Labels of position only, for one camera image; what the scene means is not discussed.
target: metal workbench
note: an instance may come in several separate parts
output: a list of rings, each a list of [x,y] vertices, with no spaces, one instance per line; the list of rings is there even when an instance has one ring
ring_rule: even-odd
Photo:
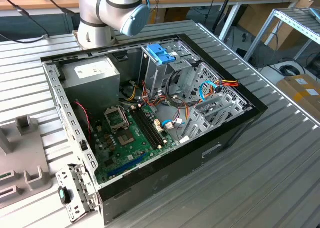
[[[230,149],[128,211],[110,227],[313,227],[320,223],[319,123],[202,25],[148,25],[133,38],[188,34],[269,109]],[[39,57],[79,50],[73,35],[33,44],[0,43],[0,123],[38,118],[53,186],[0,210],[1,227],[69,227],[55,173],[76,162]],[[97,212],[73,227],[101,227]]]
[[[272,33],[270,34],[266,42],[264,43],[265,45],[268,45],[270,43],[270,41],[274,37],[274,34],[278,33],[280,26],[284,22],[309,38],[306,44],[296,54],[294,59],[297,59],[302,54],[302,52],[310,45],[312,41],[315,41],[316,43],[320,44],[320,23],[315,17],[313,17],[309,13],[309,8],[293,7],[288,9],[273,9],[269,17],[267,18],[266,22],[264,23],[263,27],[257,34],[251,47],[245,54],[244,60],[249,60],[251,55],[254,53],[255,49],[258,47],[261,38],[268,30],[268,27],[270,26],[274,18],[279,18],[280,20],[274,27]]]

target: red cable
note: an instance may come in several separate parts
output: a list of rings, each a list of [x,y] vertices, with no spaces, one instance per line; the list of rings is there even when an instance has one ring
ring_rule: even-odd
[[[90,130],[90,121],[89,121],[88,113],[87,113],[85,107],[84,107],[81,103],[79,103],[79,102],[77,102],[77,101],[75,101],[75,103],[78,104],[78,105],[83,109],[84,114],[85,114],[85,116],[86,116],[86,121],[88,122],[89,141],[90,141],[90,140],[91,140],[91,130]]]

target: power cable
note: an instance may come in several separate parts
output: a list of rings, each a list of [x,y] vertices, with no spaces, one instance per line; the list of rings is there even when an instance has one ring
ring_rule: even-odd
[[[57,8],[59,8],[62,12],[64,12],[65,14],[68,14],[68,15],[75,15],[76,13],[70,9],[67,9],[65,7],[61,7],[60,5],[58,5],[54,0],[50,0],[54,5],[56,5]]]
[[[2,36],[3,38],[7,39],[7,40],[11,40],[17,43],[22,43],[22,44],[29,44],[29,43],[34,43],[37,41],[40,41],[42,39],[47,39],[50,34],[49,32],[44,28],[44,26],[42,26],[40,23],[38,23],[33,17],[31,17],[31,15],[28,13],[28,11],[26,11],[24,8],[22,8],[21,6],[15,4],[14,2],[12,2],[11,0],[7,0],[21,15],[23,16],[27,16],[29,19],[31,19],[35,24],[37,24],[40,28],[42,28],[45,31],[45,35],[42,35],[41,38],[35,39],[35,40],[30,40],[30,41],[21,41],[21,40],[16,40],[16,39],[12,39],[7,37],[4,34],[0,34],[0,36]]]
[[[296,62],[297,64],[299,64],[299,66],[302,68],[303,72],[306,74],[306,69],[305,69],[304,66],[302,66],[296,59],[283,57],[283,58],[281,58],[281,59],[278,61],[278,63],[281,63],[281,61],[284,60],[284,59],[289,59],[289,60],[294,61],[294,62]]]
[[[315,54],[320,54],[320,52],[315,52],[315,53],[310,54],[310,55],[307,57],[306,61],[305,61],[305,65],[306,65],[306,66],[309,65],[309,62],[308,62],[309,58],[310,58],[312,55],[315,55]]]
[[[211,1],[211,5],[210,5],[210,8],[209,8],[209,11],[208,11],[208,13],[205,15],[205,19],[204,19],[204,23],[203,23],[204,25],[206,25],[206,22],[207,22],[207,19],[208,19],[208,17],[209,17],[209,14],[210,14],[210,11],[211,11],[211,9],[212,9],[213,4],[214,4],[214,0]]]

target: green motherboard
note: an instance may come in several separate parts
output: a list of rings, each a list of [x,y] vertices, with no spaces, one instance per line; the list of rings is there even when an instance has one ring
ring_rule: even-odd
[[[95,171],[99,184],[176,146],[175,141],[169,134],[165,131],[156,131],[156,125],[154,124],[156,116],[150,106],[141,107],[139,112],[140,116],[145,116],[142,117],[142,120],[148,122],[148,124],[141,122],[140,118],[137,119],[137,116],[129,109],[123,110],[128,122],[126,128],[120,128],[112,132],[111,126],[122,121],[117,113],[108,115],[110,122],[107,122],[105,117],[101,117],[94,122],[92,144],[95,146],[95,157],[99,163],[98,169]],[[157,132],[163,140],[163,145],[155,147],[151,144],[154,135],[148,136],[148,130],[146,129],[148,126],[150,128],[150,125],[153,126],[153,131]]]

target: wire bundle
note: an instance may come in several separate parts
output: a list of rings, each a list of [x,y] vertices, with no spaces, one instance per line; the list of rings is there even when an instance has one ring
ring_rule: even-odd
[[[221,82],[222,82],[222,85],[224,85],[224,86],[239,86],[238,80],[225,80],[225,79],[222,79]],[[215,84],[219,84],[220,80],[216,80],[214,83]]]
[[[205,84],[210,84],[210,92],[207,93],[206,95],[203,94],[203,87]],[[201,100],[199,101],[199,103],[202,100],[206,100],[206,97],[208,97],[209,95],[214,93],[214,89],[216,89],[219,86],[239,86],[239,82],[238,80],[225,80],[225,79],[219,79],[216,80],[215,82],[211,81],[211,80],[205,80],[199,87],[199,95],[201,97]]]
[[[137,87],[138,87],[138,85],[134,86],[132,95],[129,98],[127,98],[126,100],[131,101],[135,98]]]
[[[146,88],[146,84],[144,82],[144,80],[142,81],[142,85],[143,85],[143,91],[142,91],[142,99],[149,104],[150,106],[156,106],[158,105],[160,102],[162,102],[163,100],[166,99],[165,95],[160,95],[158,98],[154,99],[154,100],[149,100],[148,97],[148,93],[147,93],[147,88]]]
[[[175,77],[179,74],[179,72],[180,71],[175,71],[175,72],[171,73],[170,77],[168,78],[168,80],[165,84],[165,95],[166,95],[167,101],[169,101],[170,105],[172,105],[178,109],[185,109],[186,110],[185,116],[186,116],[186,118],[188,118],[190,115],[189,107],[196,105],[198,103],[198,100],[186,102],[181,98],[171,96],[169,86],[170,86],[172,80],[175,79]]]

